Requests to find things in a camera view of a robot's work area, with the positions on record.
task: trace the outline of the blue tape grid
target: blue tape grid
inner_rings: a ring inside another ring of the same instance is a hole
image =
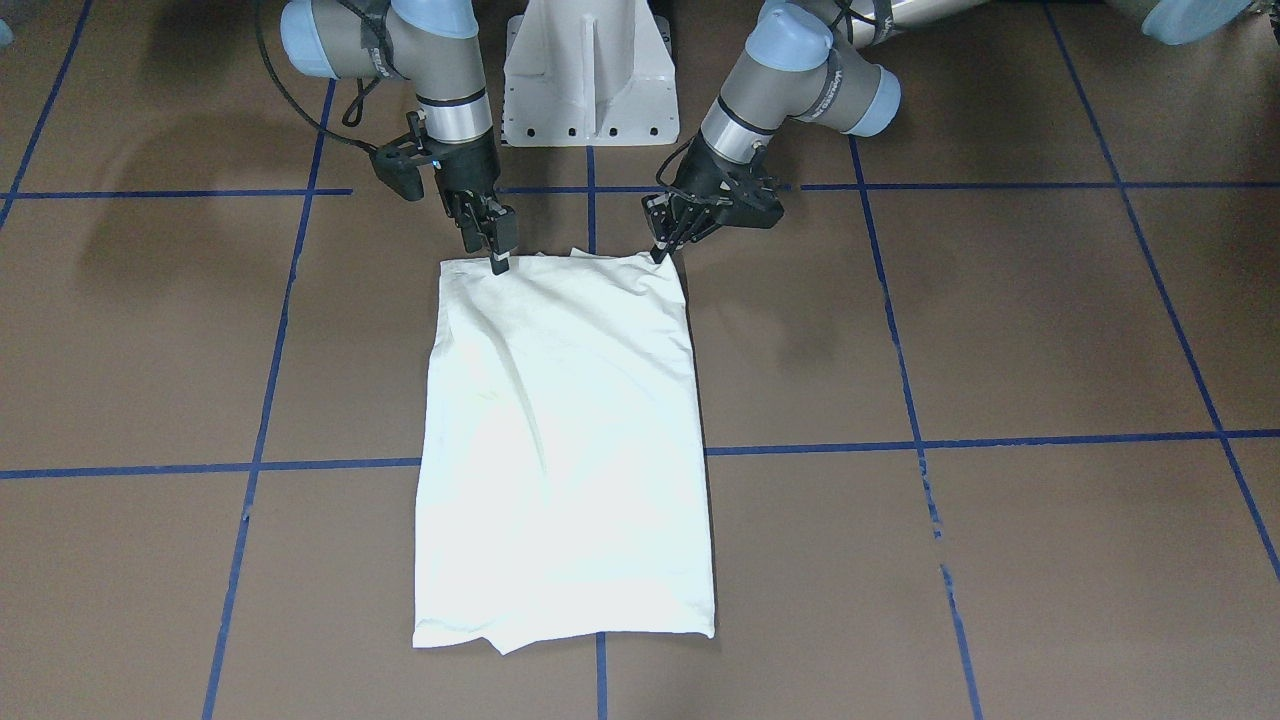
[[[329,110],[333,108],[333,94],[338,83],[329,81],[325,92],[324,110],[320,113],[320,124],[329,123]],[[311,173],[307,178],[307,191],[314,191],[316,178],[320,174],[320,156],[324,154],[324,133],[316,133],[315,150],[311,155]],[[244,486],[244,505],[241,510],[239,532],[236,534],[236,550],[232,553],[230,575],[227,579],[227,597],[223,601],[223,616],[218,628],[218,642],[214,646],[214,660],[209,669],[209,685],[205,691],[205,707],[201,720],[212,720],[214,705],[218,701],[218,683],[223,673],[223,659],[227,655],[227,638],[232,629],[232,612],[236,609],[236,591],[239,587],[241,565],[244,561],[244,543],[248,542],[248,523],[253,510],[253,497],[257,493],[257,478],[261,473],[262,452],[266,448],[266,429],[271,421],[271,402],[275,400],[275,383],[280,377],[280,359],[284,356],[284,337],[289,328],[289,299],[293,295],[293,283],[298,278],[298,259],[302,256],[302,246],[307,237],[307,224],[311,220],[311,204],[315,200],[314,192],[307,192],[302,201],[302,217],[298,220],[298,234],[293,241],[293,259],[289,263],[289,279],[284,284],[284,300],[280,302],[280,323],[275,331],[275,350],[271,354],[271,370],[266,377],[266,391],[262,393],[262,416],[257,428],[257,441],[253,443],[253,462],[248,473],[248,482]]]
[[[856,191],[863,202],[868,234],[872,243],[872,252],[876,260],[877,277],[881,281],[884,296],[886,322],[899,356],[899,368],[902,378],[904,401],[911,421],[910,441],[890,442],[860,442],[860,443],[823,443],[823,445],[781,445],[781,446],[739,446],[739,447],[708,447],[708,456],[740,456],[740,455],[778,455],[778,454],[814,454],[814,452],[877,452],[877,451],[914,451],[916,454],[923,489],[929,509],[931,520],[934,525],[934,536],[941,538],[942,524],[937,506],[932,497],[932,488],[928,480],[927,451],[933,448],[974,448],[974,447],[1025,447],[1025,446],[1052,446],[1052,445],[1103,445],[1103,443],[1137,443],[1137,442],[1190,442],[1190,441],[1217,441],[1228,459],[1231,471],[1239,486],[1242,497],[1253,518],[1258,536],[1266,548],[1272,569],[1280,579],[1280,560],[1276,557],[1275,546],[1270,538],[1267,528],[1258,512],[1248,482],[1240,470],[1239,462],[1231,447],[1231,439],[1242,438],[1280,438],[1280,428],[1226,430],[1213,405],[1212,397],[1203,380],[1199,365],[1192,352],[1190,343],[1178,318],[1172,300],[1165,287],[1156,259],[1142,231],[1133,205],[1129,200],[1130,188],[1169,188],[1169,190],[1236,190],[1236,188],[1280,188],[1280,182],[1126,182],[1120,177],[1117,165],[1111,155],[1110,147],[1098,124],[1097,117],[1084,91],[1079,74],[1070,58],[1066,42],[1053,19],[1047,1],[1042,1],[1048,27],[1051,28],[1062,60],[1076,88],[1076,94],[1083,104],[1089,123],[1098,140],[1100,149],[1107,160],[1112,174],[1112,182],[1030,182],[1030,183],[869,183],[863,174],[861,163],[858,156],[855,142],[850,142],[851,159],[858,178],[856,183],[814,183],[800,186],[801,191]],[[40,118],[31,133],[22,161],[13,182],[6,192],[0,193],[4,204],[0,206],[0,228],[8,220],[9,213],[18,200],[97,200],[97,199],[182,199],[182,197],[257,197],[257,196],[301,196],[305,197],[302,217],[298,224],[298,233],[294,241],[294,252],[291,263],[289,278],[285,286],[284,300],[280,310],[280,323],[276,333],[275,352],[268,377],[264,393],[262,414],[260,419],[257,441],[255,443],[253,460],[251,462],[223,462],[223,464],[174,464],[174,465],[148,465],[148,466],[114,466],[114,468],[51,468],[29,470],[0,470],[0,480],[20,480],[40,478],[91,478],[91,477],[128,477],[128,475],[155,475],[155,474],[184,474],[184,473],[248,473],[244,502],[241,515],[239,532],[237,534],[236,550],[233,552],[232,569],[228,577],[228,591],[224,600],[221,623],[215,644],[214,660],[210,667],[209,685],[202,717],[211,720],[216,701],[218,682],[221,671],[221,662],[225,656],[227,638],[230,630],[230,620],[234,609],[236,591],[238,587],[239,568],[243,561],[244,544],[247,542],[248,521],[256,492],[257,478],[262,471],[291,471],[291,470],[324,470],[324,469],[367,469],[367,468],[416,468],[420,457],[381,457],[381,459],[329,459],[329,460],[297,460],[297,461],[264,461],[266,432],[270,421],[271,402],[275,392],[275,383],[279,377],[280,359],[283,356],[284,338],[288,327],[288,307],[293,283],[297,278],[297,263],[301,256],[306,237],[307,223],[312,199],[316,196],[346,196],[352,195],[351,188],[317,188],[316,178],[319,173],[320,158],[324,147],[323,136],[317,136],[312,155],[312,167],[306,188],[247,188],[247,190],[177,190],[177,191],[72,191],[72,192],[23,192],[22,181],[29,168],[31,159],[41,138],[41,133],[52,111],[58,94],[63,86],[67,72],[74,58],[84,31],[86,22],[92,8],[92,0],[86,0],[77,19],[67,54],[59,68],[58,76],[49,92]],[[323,122],[328,120],[333,102],[334,85],[330,83],[323,114]],[[588,197],[588,249],[596,251],[595,234],[595,197],[598,193],[640,193],[657,192],[655,186],[598,186],[595,182],[595,154],[594,149],[586,149],[586,186],[568,187],[509,187],[502,192],[512,195],[586,195]],[[1009,437],[1009,438],[973,438],[973,439],[924,439],[919,430],[919,421],[915,415],[914,400],[910,391],[910,380],[906,370],[906,360],[897,334],[893,316],[892,300],[890,296],[888,281],[879,252],[878,237],[874,228],[869,193],[876,191],[913,190],[913,191],[966,191],[966,190],[1117,190],[1124,200],[1129,214],[1134,234],[1142,247],[1148,269],[1160,292],[1170,322],[1176,332],[1184,356],[1192,369],[1197,388],[1204,402],[1213,432],[1172,432],[1172,433],[1129,433],[1129,434],[1093,434],[1093,436],[1044,436],[1044,437]],[[946,564],[940,566],[946,588],[947,602],[951,609],[952,621],[956,632],[956,642],[960,651],[961,664],[969,689],[973,715],[982,719],[982,705],[978,694],[978,685],[974,678],[973,664],[969,653],[968,641],[964,632],[964,623],[960,615],[955,596],[955,580]],[[596,717],[608,717],[608,674],[607,674],[607,637],[604,633],[596,634]]]
[[[858,195],[863,202],[863,215],[867,220],[867,237],[870,240],[872,256],[876,260],[876,277],[881,283],[881,293],[884,297],[884,320],[888,324],[890,338],[897,352],[897,368],[902,377],[902,400],[906,404],[906,416],[911,423],[911,445],[915,450],[916,462],[920,468],[920,483],[924,489],[924,502],[929,509],[929,520],[933,523],[933,539],[942,541],[942,516],[938,514],[937,502],[933,500],[933,486],[929,484],[929,462],[925,452],[924,438],[920,434],[920,421],[915,413],[915,401],[911,397],[911,380],[906,372],[906,355],[902,352],[902,341],[897,333],[897,320],[893,315],[893,299],[890,293],[888,277],[884,274],[884,260],[881,255],[879,238],[876,233],[876,217],[872,211],[870,192],[867,188],[867,176],[863,173],[861,158],[858,154],[858,141],[849,137],[849,154],[854,163],[854,176],[858,178]],[[978,680],[973,671],[973,659],[969,656],[969,639],[964,629],[964,619],[955,597],[955,583],[951,579],[951,570],[946,562],[940,565],[943,587],[947,593],[947,605],[951,609],[951,624],[956,635],[956,647],[960,651],[960,665],[964,670],[965,687],[969,691],[969,710],[974,720],[983,720],[982,697],[978,692]]]
[[[1275,573],[1277,580],[1280,580],[1280,557],[1276,556],[1275,543],[1271,542],[1271,534],[1267,532],[1267,525],[1262,520],[1262,514],[1258,512],[1257,502],[1253,500],[1253,492],[1249,489],[1248,480],[1244,479],[1244,473],[1240,470],[1240,464],[1235,457],[1235,451],[1231,448],[1231,441],[1225,434],[1222,428],[1222,419],[1217,414],[1217,407],[1213,405],[1213,398],[1210,396],[1208,386],[1204,384],[1204,377],[1201,374],[1199,363],[1196,361],[1196,354],[1192,352],[1190,341],[1187,338],[1187,332],[1183,329],[1181,320],[1178,319],[1178,311],[1174,309],[1174,301],[1169,295],[1169,290],[1165,287],[1165,281],[1160,274],[1160,268],[1156,265],[1156,256],[1151,251],[1151,246],[1147,243],[1147,236],[1142,231],[1142,223],[1138,222],[1138,214],[1133,209],[1133,202],[1129,200],[1129,186],[1125,184],[1124,179],[1120,177],[1120,168],[1116,165],[1115,158],[1111,155],[1111,149],[1107,145],[1106,137],[1102,135],[1102,126],[1098,123],[1098,117],[1093,111],[1093,105],[1089,102],[1088,95],[1084,92],[1084,83],[1080,82],[1080,76],[1075,70],[1075,63],[1071,61],[1071,54],[1066,47],[1066,40],[1062,38],[1062,32],[1057,27],[1057,22],[1053,19],[1053,12],[1050,9],[1047,1],[1042,1],[1041,6],[1044,9],[1044,19],[1048,20],[1048,27],[1053,32],[1053,40],[1057,42],[1057,47],[1062,54],[1062,61],[1066,63],[1066,70],[1071,76],[1071,83],[1075,85],[1075,92],[1080,97],[1080,104],[1084,105],[1084,111],[1089,117],[1089,126],[1093,128],[1093,135],[1098,138],[1098,147],[1102,150],[1102,156],[1107,160],[1107,167],[1111,169],[1111,177],[1115,181],[1115,187],[1120,192],[1120,199],[1124,201],[1125,211],[1129,214],[1129,222],[1133,224],[1133,234],[1138,240],[1139,247],[1142,247],[1142,255],[1147,261],[1147,269],[1151,270],[1151,278],[1156,283],[1156,290],[1160,292],[1160,300],[1165,305],[1165,313],[1169,315],[1169,322],[1174,327],[1174,332],[1178,334],[1178,342],[1181,345],[1183,355],[1187,357],[1187,365],[1192,370],[1192,375],[1196,378],[1196,387],[1199,389],[1201,400],[1204,402],[1204,410],[1208,413],[1210,420],[1213,423],[1213,429],[1219,434],[1219,442],[1222,445],[1222,454],[1226,456],[1228,464],[1231,466],[1231,473],[1235,475],[1235,483],[1240,489],[1240,496],[1244,498],[1244,505],[1249,510],[1249,515],[1253,518],[1253,527],[1258,532],[1258,538],[1262,541],[1262,547],[1266,550],[1267,559],[1271,561],[1271,570]]]

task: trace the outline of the silver metal ring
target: silver metal ring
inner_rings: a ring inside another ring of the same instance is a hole
[[[489,96],[483,95],[466,105],[422,105],[426,113],[424,124],[426,135],[440,142],[466,142],[489,132],[493,115],[489,113]]]
[[[768,145],[772,137],[733,122],[733,118],[721,109],[719,102],[712,104],[707,119],[703,120],[703,138],[707,140],[707,145],[726,160],[744,165],[751,161],[755,149]]]

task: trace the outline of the light blue joint cap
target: light blue joint cap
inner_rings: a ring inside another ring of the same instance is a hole
[[[402,20],[431,35],[467,38],[480,33],[471,0],[392,0]]]
[[[881,69],[881,82],[876,86],[876,96],[872,97],[872,104],[867,108],[863,119],[858,120],[858,124],[849,128],[845,135],[870,137],[887,128],[888,123],[897,115],[897,108],[902,104],[902,85],[897,82],[897,76],[882,65],[876,67]]]
[[[827,26],[797,5],[772,5],[760,12],[760,22],[746,38],[746,54],[767,68],[787,73],[822,67],[832,44]]]
[[[1185,45],[1208,37],[1248,6],[1249,0],[1160,0],[1142,32],[1165,45]]]
[[[755,14],[755,22],[759,23],[764,19],[764,15],[774,9],[786,5],[790,0],[764,0],[764,5],[760,6],[760,12]]]
[[[311,77],[338,77],[329,64],[329,55],[320,42],[311,0],[289,0],[280,12],[280,42],[300,73]]]

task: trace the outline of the brown floor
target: brown floor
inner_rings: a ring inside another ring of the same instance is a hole
[[[778,228],[682,256],[719,637],[499,657],[410,648],[438,205],[317,149],[238,4],[50,5],[0,53],[5,720],[1280,717],[1265,18],[868,51],[895,123],[790,127]],[[476,3],[490,87],[518,5]],[[677,6],[687,137],[758,4]],[[645,250],[667,152],[504,149],[524,251]]]

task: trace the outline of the black cable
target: black cable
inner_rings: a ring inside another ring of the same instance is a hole
[[[365,85],[364,78],[356,78],[356,97],[352,99],[351,105],[347,105],[347,111],[342,114],[343,126],[353,128],[360,124],[360,120],[365,119],[365,99],[369,97],[369,94],[380,82],[383,82],[380,77],[375,77],[369,85]]]
[[[694,143],[694,138],[696,138],[696,137],[698,137],[698,135],[695,133],[692,137],[690,137],[689,140],[686,140],[680,147],[677,147],[675,151],[672,151],[671,155],[667,155],[667,159],[662,161],[662,165],[658,165],[658,172],[654,173],[654,176],[653,176],[653,179],[658,183],[658,187],[666,190],[667,192],[669,192],[669,193],[672,193],[672,195],[675,195],[675,196],[677,196],[677,197],[680,197],[682,200],[687,200],[690,202],[696,202],[698,199],[692,193],[685,192],[684,190],[680,190],[678,187],[676,187],[676,186],[668,183],[667,181],[662,179],[662,174],[667,172],[667,168],[671,165],[672,160],[675,160],[676,158],[678,158],[680,154],[684,152],[685,150],[689,150],[689,146]]]
[[[338,135],[317,123],[311,118],[311,115],[307,114],[306,110],[302,109],[301,105],[298,105],[298,101],[293,99],[293,95],[289,94],[288,88],[284,87],[284,83],[280,82],[280,76],[275,74],[275,65],[271,64],[271,56],[266,51],[266,38],[262,36],[262,0],[253,0],[253,35],[257,37],[257,51],[262,58],[262,65],[266,68],[266,74],[271,77],[271,82],[275,85],[275,88],[280,91],[280,95],[284,96],[284,101],[293,108],[294,113],[306,120],[308,126],[315,128],[317,132],[324,133],[326,137],[332,137],[333,140],[344,145],[351,145],[352,147],[358,147],[369,155],[378,152],[378,147],[374,145],[362,140]]]
[[[374,37],[378,38],[378,47],[379,50],[383,51],[383,58],[387,60],[387,67],[390,68],[392,72],[394,72],[396,74],[401,74],[401,72],[396,69],[396,63],[392,60],[392,44],[389,40],[387,40],[387,15],[383,14],[381,17],[383,22],[381,24],[379,24],[375,23],[374,18],[369,17],[369,14],[365,13],[364,9],[358,8],[351,0],[334,0],[334,1],[346,8],[351,14],[360,18],[360,23],[374,33]]]
[[[827,29],[829,29],[831,32],[836,32],[836,28],[840,26],[840,23],[845,23],[845,37],[849,40],[850,45],[854,44],[854,20],[867,23],[872,27],[876,26],[876,20],[854,10],[852,0],[832,0],[832,3],[835,3],[836,6],[840,8],[840,12],[836,13],[836,19],[831,20],[831,24],[827,26]]]

